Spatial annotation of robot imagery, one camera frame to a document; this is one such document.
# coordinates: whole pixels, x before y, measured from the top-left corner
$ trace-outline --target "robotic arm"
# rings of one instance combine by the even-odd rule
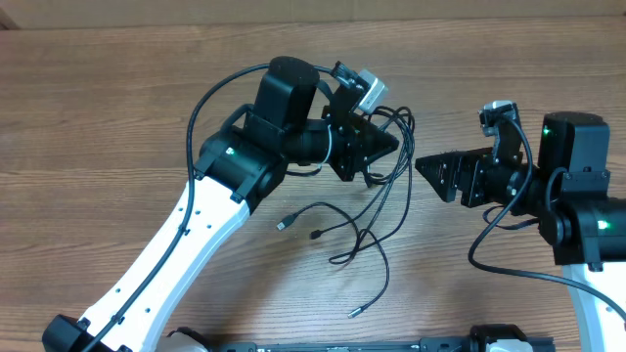
[[[194,187],[187,184],[135,263],[79,320],[57,316],[42,337],[47,351],[155,350],[200,270],[281,184],[290,163],[327,162],[339,179],[352,181],[355,173],[366,172],[369,164],[398,148],[397,139],[355,113],[373,112],[387,92],[368,71],[357,74],[342,63],[330,70],[289,57],[275,58],[267,68],[254,104],[237,109],[203,143],[194,164]],[[319,71],[338,81],[334,93]],[[322,119],[310,120],[318,89],[330,103]],[[244,127],[235,127],[243,116]],[[191,210],[190,196],[196,200]],[[188,213],[187,226],[181,226]]]
[[[454,201],[457,191],[462,192],[461,204],[466,207],[489,202],[507,205],[516,199],[512,215],[536,217],[532,222],[539,222],[541,236],[553,247],[555,263],[562,266],[570,282],[545,274],[474,265],[494,273],[568,285],[583,351],[623,350],[626,200],[607,195],[608,125],[588,113],[547,114],[538,163],[531,165],[533,177],[524,189],[528,165],[521,164],[522,135],[514,126],[521,130],[516,104],[496,101],[479,115],[484,135],[495,137],[493,148],[418,158],[416,168],[447,202]],[[572,287],[577,283],[584,285]],[[593,295],[585,287],[594,290]]]

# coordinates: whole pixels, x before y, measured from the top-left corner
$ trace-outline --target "cable connector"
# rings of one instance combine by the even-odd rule
[[[317,239],[319,239],[319,238],[320,238],[320,236],[322,236],[322,234],[324,234],[324,231],[322,231],[322,230],[315,230],[315,231],[313,231],[313,232],[309,235],[309,238],[310,238],[311,240],[317,240]]]
[[[276,225],[276,228],[278,229],[278,231],[283,231],[284,229],[289,227],[291,224],[293,224],[293,221],[295,221],[296,217],[297,215],[294,215],[294,214],[287,215],[286,217],[283,218],[283,221],[281,221],[280,223],[278,223],[278,225]]]
[[[353,310],[350,314],[348,314],[348,318],[349,319],[356,318],[361,313],[363,313],[363,307],[359,307]]]

